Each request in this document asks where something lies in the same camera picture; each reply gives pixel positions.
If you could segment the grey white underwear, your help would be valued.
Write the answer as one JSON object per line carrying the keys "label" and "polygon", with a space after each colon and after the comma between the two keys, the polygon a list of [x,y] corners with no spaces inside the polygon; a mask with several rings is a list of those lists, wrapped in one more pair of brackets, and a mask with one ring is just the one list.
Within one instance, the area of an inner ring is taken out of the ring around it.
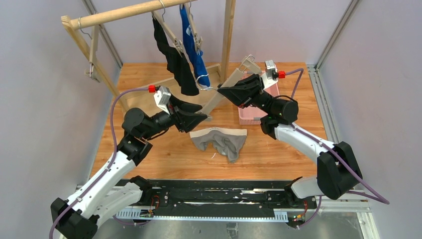
{"label": "grey white underwear", "polygon": [[191,131],[189,136],[198,150],[205,151],[211,144],[220,155],[227,157],[229,163],[235,163],[246,142],[247,129],[209,127]]}

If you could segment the beige clip hanger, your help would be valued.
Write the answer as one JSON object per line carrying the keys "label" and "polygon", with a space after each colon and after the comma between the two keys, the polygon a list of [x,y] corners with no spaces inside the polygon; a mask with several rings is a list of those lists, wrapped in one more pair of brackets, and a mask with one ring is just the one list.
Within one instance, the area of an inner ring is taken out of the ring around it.
{"label": "beige clip hanger", "polygon": [[224,93],[228,93],[242,79],[245,70],[250,70],[253,74],[262,73],[261,68],[254,62],[253,55],[247,55],[243,58],[241,64],[235,68],[232,74],[225,80],[219,88],[214,88],[215,94],[200,110],[202,114],[207,115],[206,121],[212,121],[211,112],[225,98]]}

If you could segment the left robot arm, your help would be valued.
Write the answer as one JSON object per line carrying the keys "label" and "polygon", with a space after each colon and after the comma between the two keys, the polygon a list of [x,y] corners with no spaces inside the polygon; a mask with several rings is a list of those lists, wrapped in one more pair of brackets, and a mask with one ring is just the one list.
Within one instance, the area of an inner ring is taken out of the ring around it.
{"label": "left robot arm", "polygon": [[139,108],[127,111],[122,124],[125,136],[114,144],[109,160],[78,191],[67,199],[57,198],[51,204],[53,224],[49,238],[53,238],[57,230],[68,239],[91,239],[108,219],[142,198],[148,198],[151,185],[140,176],[130,179],[112,194],[109,191],[147,156],[152,148],[150,139],[172,126],[181,132],[190,132],[207,117],[179,107],[151,117]]}

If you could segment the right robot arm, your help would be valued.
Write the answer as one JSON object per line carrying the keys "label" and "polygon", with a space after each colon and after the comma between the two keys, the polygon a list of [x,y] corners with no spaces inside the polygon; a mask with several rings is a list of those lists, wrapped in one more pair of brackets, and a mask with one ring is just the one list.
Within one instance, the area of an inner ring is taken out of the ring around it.
{"label": "right robot arm", "polygon": [[252,74],[229,86],[215,89],[238,108],[256,107],[265,112],[260,119],[264,134],[285,142],[313,159],[317,173],[313,177],[299,177],[285,187],[292,202],[310,196],[327,196],[339,199],[362,182],[362,174],[352,147],[342,141],[324,140],[298,126],[299,104],[291,96],[273,96],[266,92],[267,81],[263,75]]}

